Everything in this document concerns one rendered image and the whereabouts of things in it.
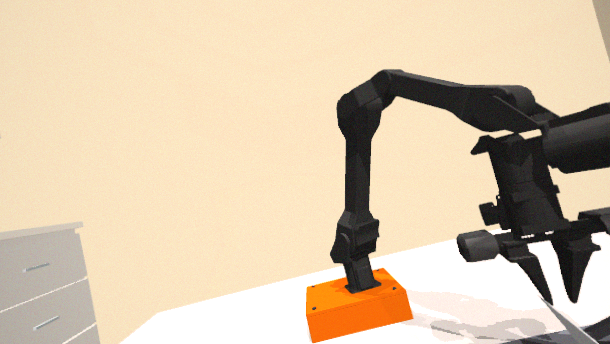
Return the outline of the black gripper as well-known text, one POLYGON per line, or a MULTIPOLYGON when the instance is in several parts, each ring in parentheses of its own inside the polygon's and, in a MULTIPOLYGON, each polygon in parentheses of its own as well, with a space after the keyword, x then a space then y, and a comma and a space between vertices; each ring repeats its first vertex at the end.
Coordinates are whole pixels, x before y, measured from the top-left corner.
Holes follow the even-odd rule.
POLYGON ((456 242, 461 256, 472 263, 495 260, 500 253, 509 263, 517 263, 542 298, 554 306, 539 258, 528 248, 529 244, 549 241, 569 302, 577 304, 590 257, 601 250, 592 243, 591 234, 606 232, 610 236, 610 206, 580 211, 578 221, 569 221, 557 196, 561 194, 559 185, 553 184, 551 175, 498 188, 511 231, 493 235, 483 229, 459 234, 456 242), (554 233, 546 234, 549 232, 554 233))

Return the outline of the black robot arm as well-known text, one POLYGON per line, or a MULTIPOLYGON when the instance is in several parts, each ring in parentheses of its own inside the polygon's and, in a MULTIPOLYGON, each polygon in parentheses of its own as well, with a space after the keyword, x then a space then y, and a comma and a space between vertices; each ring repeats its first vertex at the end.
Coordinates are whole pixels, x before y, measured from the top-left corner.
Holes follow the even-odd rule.
POLYGON ((559 116, 522 85, 465 85, 402 69, 379 70, 336 106, 346 141, 345 208, 330 256, 343 263, 344 288, 351 294, 382 286, 368 256, 380 237, 379 219, 369 210, 371 141, 382 111, 396 97, 445 109, 481 131, 514 132, 480 136, 470 152, 489 153, 497 185, 548 177, 548 165, 564 174, 610 168, 610 102, 559 116), (518 134, 537 129, 542 135, 518 134))

